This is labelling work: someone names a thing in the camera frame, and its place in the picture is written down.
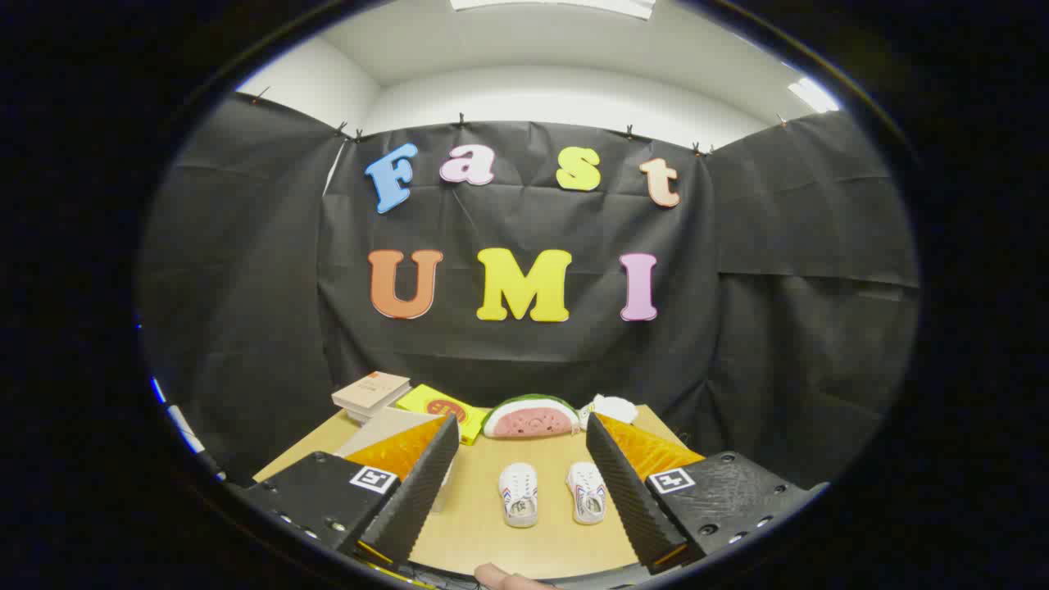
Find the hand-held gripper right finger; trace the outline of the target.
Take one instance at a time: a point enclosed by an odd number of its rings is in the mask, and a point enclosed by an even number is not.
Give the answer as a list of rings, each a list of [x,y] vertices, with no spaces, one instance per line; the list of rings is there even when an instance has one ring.
[[[799,487],[735,451],[699,456],[600,412],[587,449],[649,574],[770,533],[829,486]]]

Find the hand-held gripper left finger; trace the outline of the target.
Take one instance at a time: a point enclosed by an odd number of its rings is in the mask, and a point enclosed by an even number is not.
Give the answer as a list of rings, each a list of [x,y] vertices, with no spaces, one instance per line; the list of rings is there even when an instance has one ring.
[[[307,544],[393,571],[407,563],[461,448],[435,418],[348,456],[312,452],[236,496]]]

